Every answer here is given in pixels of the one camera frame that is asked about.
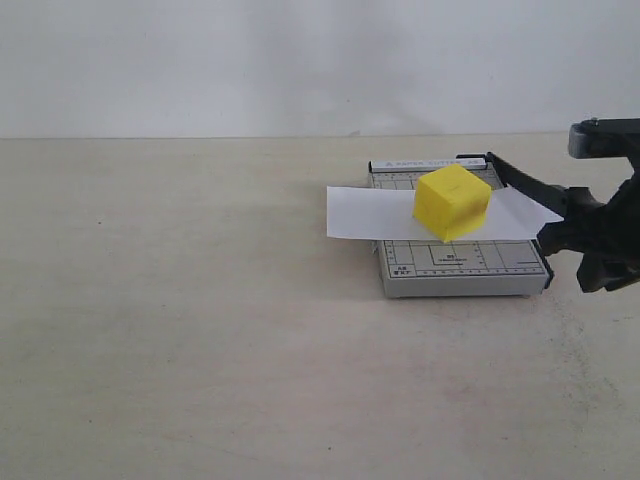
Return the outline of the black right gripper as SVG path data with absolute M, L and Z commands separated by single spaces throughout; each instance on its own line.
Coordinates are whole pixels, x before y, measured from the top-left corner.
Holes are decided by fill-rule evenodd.
M 619 290 L 639 282 L 639 120 L 590 119 L 571 126 L 568 151 L 576 159 L 625 157 L 632 175 L 607 203 L 546 223 L 537 234 L 545 256 L 583 254 L 577 271 L 584 292 Z

